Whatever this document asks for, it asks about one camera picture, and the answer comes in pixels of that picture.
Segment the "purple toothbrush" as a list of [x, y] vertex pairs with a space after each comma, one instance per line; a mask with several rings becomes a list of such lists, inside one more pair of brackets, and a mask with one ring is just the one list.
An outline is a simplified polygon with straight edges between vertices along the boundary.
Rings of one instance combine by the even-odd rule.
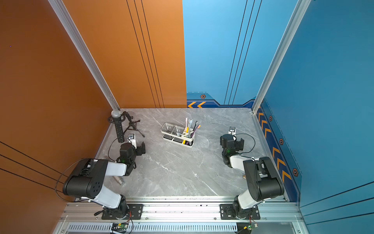
[[196, 134], [197, 130], [200, 128], [201, 126], [198, 125], [193, 131], [192, 131], [192, 134], [191, 134], [191, 139], [194, 138], [194, 135]]

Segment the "white toothbrush holder organizer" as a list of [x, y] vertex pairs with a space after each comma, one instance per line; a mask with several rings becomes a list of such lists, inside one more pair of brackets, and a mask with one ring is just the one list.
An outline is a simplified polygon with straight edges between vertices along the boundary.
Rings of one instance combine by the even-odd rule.
[[161, 133], [164, 140], [177, 145], [191, 148], [194, 145], [194, 138], [191, 139], [183, 137], [184, 131], [185, 128], [171, 123], [165, 123], [161, 127]]

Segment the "yellow toothbrush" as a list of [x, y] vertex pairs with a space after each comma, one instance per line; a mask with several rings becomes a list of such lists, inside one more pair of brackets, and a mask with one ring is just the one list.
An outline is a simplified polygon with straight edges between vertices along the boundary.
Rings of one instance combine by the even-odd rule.
[[189, 127], [188, 126], [185, 128], [185, 131], [183, 133], [183, 137], [190, 138]]

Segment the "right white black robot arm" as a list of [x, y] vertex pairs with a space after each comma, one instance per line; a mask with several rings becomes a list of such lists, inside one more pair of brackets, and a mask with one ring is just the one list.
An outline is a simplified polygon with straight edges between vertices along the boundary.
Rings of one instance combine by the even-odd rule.
[[284, 195], [284, 184], [271, 158], [243, 156], [240, 151], [243, 150], [244, 139], [237, 141], [235, 135], [222, 135], [220, 145], [224, 164], [242, 171], [247, 184], [247, 189], [234, 198], [235, 218], [246, 219], [260, 203]]

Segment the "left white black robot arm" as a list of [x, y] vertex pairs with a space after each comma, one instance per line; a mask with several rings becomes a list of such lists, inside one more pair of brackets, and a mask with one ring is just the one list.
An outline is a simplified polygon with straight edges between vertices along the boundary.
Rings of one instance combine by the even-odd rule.
[[121, 145], [120, 156], [114, 162], [91, 158], [80, 160], [64, 182], [64, 195], [88, 199], [101, 205], [103, 209], [95, 215], [103, 214], [103, 218], [130, 218], [131, 210], [125, 196], [104, 186], [104, 179], [108, 176], [129, 176], [137, 168], [136, 157], [145, 153], [144, 142], [139, 146], [127, 142]]

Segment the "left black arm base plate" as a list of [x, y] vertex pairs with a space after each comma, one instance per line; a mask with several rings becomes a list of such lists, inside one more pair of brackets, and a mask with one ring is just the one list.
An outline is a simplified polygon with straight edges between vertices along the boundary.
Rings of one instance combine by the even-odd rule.
[[103, 220], [140, 220], [143, 214], [143, 204], [127, 204], [124, 214], [114, 214], [113, 212], [103, 212], [101, 219]]

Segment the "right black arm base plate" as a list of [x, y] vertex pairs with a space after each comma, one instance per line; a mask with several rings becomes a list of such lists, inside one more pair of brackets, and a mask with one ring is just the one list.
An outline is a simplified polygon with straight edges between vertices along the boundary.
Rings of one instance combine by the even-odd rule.
[[236, 215], [233, 204], [220, 204], [221, 220], [260, 220], [260, 212], [257, 206], [244, 212], [245, 216]]

